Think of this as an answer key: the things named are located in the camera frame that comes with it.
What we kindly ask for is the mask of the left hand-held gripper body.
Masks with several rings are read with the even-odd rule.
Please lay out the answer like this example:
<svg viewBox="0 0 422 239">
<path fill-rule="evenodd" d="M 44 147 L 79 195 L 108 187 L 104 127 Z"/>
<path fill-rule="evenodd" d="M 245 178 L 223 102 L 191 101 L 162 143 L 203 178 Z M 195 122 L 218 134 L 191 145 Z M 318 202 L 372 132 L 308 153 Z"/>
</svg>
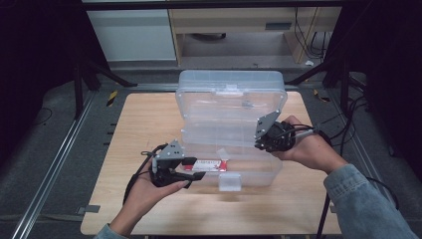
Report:
<svg viewBox="0 0 422 239">
<path fill-rule="evenodd" d="M 184 152 L 175 139 L 170 143 L 159 145 L 153 151 L 150 178 L 157 187 L 163 187 L 177 181 L 185 181 L 185 175 L 176 171 L 184 159 Z"/>
</svg>

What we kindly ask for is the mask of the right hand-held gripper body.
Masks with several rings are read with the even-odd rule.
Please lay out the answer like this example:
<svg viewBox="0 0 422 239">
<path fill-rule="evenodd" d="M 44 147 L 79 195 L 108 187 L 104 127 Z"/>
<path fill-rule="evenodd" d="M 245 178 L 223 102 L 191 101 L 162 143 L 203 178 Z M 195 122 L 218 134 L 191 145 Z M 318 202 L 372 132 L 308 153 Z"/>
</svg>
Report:
<svg viewBox="0 0 422 239">
<path fill-rule="evenodd" d="M 254 139 L 270 146 L 270 152 L 287 151 L 296 144 L 295 128 L 285 121 L 278 121 L 280 114 L 280 111 L 274 111 L 257 119 Z"/>
</svg>

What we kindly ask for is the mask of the white cabinet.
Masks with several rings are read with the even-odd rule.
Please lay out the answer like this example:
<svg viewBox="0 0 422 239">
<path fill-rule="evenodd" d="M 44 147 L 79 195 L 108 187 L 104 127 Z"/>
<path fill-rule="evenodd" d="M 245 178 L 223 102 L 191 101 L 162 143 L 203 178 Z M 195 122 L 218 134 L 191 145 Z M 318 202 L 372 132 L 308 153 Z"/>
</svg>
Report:
<svg viewBox="0 0 422 239">
<path fill-rule="evenodd" d="M 109 62 L 176 59 L 166 10 L 89 11 Z"/>
</svg>

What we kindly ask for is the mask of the black metal stand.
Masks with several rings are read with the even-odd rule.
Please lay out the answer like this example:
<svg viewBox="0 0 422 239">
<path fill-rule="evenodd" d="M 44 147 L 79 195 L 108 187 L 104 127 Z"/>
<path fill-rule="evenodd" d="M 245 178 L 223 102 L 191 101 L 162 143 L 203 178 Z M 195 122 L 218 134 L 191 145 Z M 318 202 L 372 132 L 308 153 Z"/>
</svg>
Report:
<svg viewBox="0 0 422 239">
<path fill-rule="evenodd" d="M 74 53 L 72 60 L 74 63 L 73 77 L 76 102 L 76 120 L 82 115 L 84 110 L 83 84 L 86 84 L 90 91 L 96 91 L 101 86 L 100 80 L 97 78 L 97 74 L 101 74 L 125 88 L 136 87 L 135 83 L 124 80 L 114 74 L 111 70 L 107 70 L 105 67 L 90 60 L 82 53 Z"/>
<path fill-rule="evenodd" d="M 342 112 L 348 119 L 351 118 L 351 112 L 348 104 L 348 90 L 349 90 L 349 60 L 347 57 L 329 57 L 321 64 L 313 67 L 297 78 L 286 82 L 286 85 L 296 86 L 304 82 L 306 79 L 320 73 L 326 72 L 322 84 L 328 88 L 333 88 L 337 83 L 340 83 L 340 97 L 339 106 Z"/>
</svg>

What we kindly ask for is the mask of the person's left hand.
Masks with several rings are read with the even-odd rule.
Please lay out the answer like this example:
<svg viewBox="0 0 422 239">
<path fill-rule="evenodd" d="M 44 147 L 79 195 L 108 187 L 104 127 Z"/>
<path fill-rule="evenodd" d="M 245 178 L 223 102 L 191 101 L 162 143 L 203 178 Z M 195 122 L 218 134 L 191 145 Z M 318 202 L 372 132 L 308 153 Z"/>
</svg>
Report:
<svg viewBox="0 0 422 239">
<path fill-rule="evenodd" d="M 136 179 L 121 210 L 109 224 L 109 229 L 118 236 L 128 238 L 140 219 L 161 199 L 181 190 L 187 184 L 188 181 L 184 180 L 156 187 L 145 168 Z"/>
</svg>

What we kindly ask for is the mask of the aluminium cross rail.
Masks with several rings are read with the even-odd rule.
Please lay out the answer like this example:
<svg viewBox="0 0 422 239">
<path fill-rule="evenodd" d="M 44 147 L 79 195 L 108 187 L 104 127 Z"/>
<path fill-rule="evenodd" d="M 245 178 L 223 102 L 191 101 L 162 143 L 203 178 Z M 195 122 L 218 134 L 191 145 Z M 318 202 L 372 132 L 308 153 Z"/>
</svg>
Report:
<svg viewBox="0 0 422 239">
<path fill-rule="evenodd" d="M 199 86 L 182 86 L 180 87 L 176 83 L 172 84 L 138 84 L 135 87 L 129 88 L 131 91 L 138 92 L 259 92 L 259 91 L 268 91 L 268 92 L 279 92 L 279 91 L 295 91 L 298 87 L 295 86 L 285 86 L 285 85 L 275 85 L 275 84 L 265 84 L 262 82 L 246 83 L 246 84 L 200 84 Z"/>
</svg>

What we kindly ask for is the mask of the clear plastic storage box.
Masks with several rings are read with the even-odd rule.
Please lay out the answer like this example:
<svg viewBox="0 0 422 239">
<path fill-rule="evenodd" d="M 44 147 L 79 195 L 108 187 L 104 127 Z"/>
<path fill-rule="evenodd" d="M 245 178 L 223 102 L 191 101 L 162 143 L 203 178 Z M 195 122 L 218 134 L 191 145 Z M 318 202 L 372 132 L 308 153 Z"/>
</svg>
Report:
<svg viewBox="0 0 422 239">
<path fill-rule="evenodd" d="M 283 75 L 276 71 L 185 70 L 178 85 L 246 84 L 262 82 L 284 85 Z M 184 126 L 181 144 L 188 157 L 205 160 L 221 159 L 217 150 L 225 148 L 230 155 L 227 170 L 206 172 L 201 185 L 221 191 L 240 191 L 247 186 L 269 186 L 282 169 L 282 163 L 264 150 L 254 147 L 257 119 L 282 111 L 288 94 L 279 92 L 182 92 L 175 98 Z"/>
</svg>

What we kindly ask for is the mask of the red and white carton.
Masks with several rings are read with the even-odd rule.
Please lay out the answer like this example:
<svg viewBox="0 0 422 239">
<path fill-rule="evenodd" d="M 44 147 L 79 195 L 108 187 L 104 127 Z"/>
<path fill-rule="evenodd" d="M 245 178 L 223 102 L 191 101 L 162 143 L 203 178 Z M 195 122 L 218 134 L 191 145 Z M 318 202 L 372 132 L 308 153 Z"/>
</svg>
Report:
<svg viewBox="0 0 422 239">
<path fill-rule="evenodd" d="M 182 168 L 190 171 L 224 172 L 227 170 L 227 161 L 198 159 L 193 165 L 183 165 Z"/>
</svg>

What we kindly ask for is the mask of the person's right hand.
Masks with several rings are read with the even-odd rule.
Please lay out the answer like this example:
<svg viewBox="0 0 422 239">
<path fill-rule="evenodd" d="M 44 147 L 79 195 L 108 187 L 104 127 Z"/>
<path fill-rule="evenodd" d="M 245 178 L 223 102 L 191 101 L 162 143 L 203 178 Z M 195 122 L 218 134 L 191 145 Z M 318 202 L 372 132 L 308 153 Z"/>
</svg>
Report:
<svg viewBox="0 0 422 239">
<path fill-rule="evenodd" d="M 280 160 L 300 163 L 310 169 L 321 170 L 326 174 L 347 165 L 347 161 L 318 134 L 299 139 L 290 150 L 274 151 L 273 156 Z"/>
</svg>

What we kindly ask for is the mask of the grey tape patch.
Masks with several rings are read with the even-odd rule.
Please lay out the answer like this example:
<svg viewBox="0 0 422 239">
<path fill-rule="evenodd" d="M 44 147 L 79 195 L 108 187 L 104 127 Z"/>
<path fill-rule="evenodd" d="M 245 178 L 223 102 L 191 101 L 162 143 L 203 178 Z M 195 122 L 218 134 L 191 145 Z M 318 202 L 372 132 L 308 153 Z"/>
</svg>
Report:
<svg viewBox="0 0 422 239">
<path fill-rule="evenodd" d="M 100 208 L 101 207 L 99 205 L 81 206 L 77 209 L 77 214 L 78 215 L 85 215 L 87 212 L 98 213 L 100 211 Z"/>
</svg>

